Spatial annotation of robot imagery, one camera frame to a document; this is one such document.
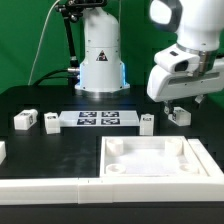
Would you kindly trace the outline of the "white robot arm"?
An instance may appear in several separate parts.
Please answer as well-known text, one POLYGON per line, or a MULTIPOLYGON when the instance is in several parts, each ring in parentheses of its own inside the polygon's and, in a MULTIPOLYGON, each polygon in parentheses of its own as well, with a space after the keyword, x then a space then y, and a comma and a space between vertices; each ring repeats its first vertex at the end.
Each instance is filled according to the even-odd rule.
MULTIPOLYGON (((224 89, 224 59, 217 57, 224 30, 224 0, 152 0, 154 26, 177 35, 177 42, 154 56, 147 94, 155 102, 193 97, 224 89)), ((76 90, 90 96, 127 89, 120 60, 117 20, 102 8, 84 11, 85 58, 76 90)))

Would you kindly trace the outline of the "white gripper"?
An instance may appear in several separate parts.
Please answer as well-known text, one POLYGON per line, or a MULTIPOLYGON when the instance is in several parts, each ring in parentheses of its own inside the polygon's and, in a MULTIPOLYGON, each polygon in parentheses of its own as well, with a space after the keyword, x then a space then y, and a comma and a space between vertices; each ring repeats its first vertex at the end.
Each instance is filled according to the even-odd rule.
POLYGON ((172 114, 169 100, 196 96, 224 89, 224 57, 217 59, 217 51, 199 51, 172 45, 154 56, 156 65, 150 72, 147 94, 155 102, 164 102, 164 113, 172 114))

